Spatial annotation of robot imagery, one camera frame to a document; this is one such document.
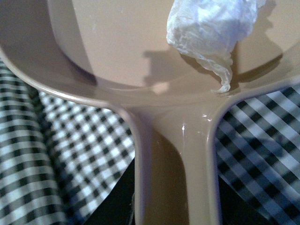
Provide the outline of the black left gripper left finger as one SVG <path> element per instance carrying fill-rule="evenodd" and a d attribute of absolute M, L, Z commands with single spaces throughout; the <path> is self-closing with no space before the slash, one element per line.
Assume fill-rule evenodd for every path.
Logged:
<path fill-rule="evenodd" d="M 135 162 L 132 161 L 119 181 L 86 220 L 86 225 L 135 224 Z"/>

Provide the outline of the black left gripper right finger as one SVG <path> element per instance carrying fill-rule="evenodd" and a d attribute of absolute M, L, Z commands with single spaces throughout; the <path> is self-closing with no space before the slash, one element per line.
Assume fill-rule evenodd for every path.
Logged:
<path fill-rule="evenodd" d="M 224 225 L 264 225 L 265 218 L 218 177 Z"/>

